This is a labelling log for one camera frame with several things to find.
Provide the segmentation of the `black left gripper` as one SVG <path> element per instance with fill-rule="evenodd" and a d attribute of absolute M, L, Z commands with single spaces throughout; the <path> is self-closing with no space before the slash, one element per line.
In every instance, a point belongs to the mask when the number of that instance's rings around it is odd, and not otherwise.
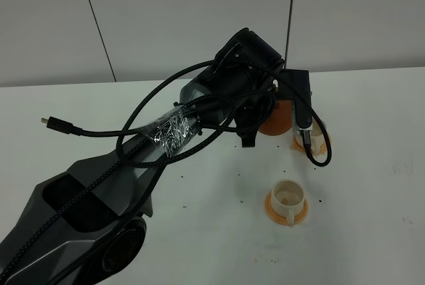
<path fill-rule="evenodd" d="M 308 71 L 282 70 L 279 76 L 265 89 L 249 95 L 248 101 L 236 110 L 236 133 L 241 137 L 243 147 L 255 146 L 256 134 L 272 114 L 277 100 L 311 99 Z"/>

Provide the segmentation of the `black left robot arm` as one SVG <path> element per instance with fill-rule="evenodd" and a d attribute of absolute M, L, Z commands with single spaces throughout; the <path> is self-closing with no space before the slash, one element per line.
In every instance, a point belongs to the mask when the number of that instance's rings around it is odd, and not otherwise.
<path fill-rule="evenodd" d="M 145 240 L 151 194 L 165 168 L 206 148 L 224 132 L 253 147 L 278 100 L 309 143 L 315 112 L 309 73 L 285 68 L 282 56 L 249 29 L 237 32 L 213 60 L 178 72 L 198 75 L 174 107 L 138 128 L 131 115 L 118 131 L 90 132 L 57 118 L 49 129 L 116 138 L 106 155 L 82 159 L 39 183 L 1 242 L 2 284 L 97 284 L 125 269 Z"/>

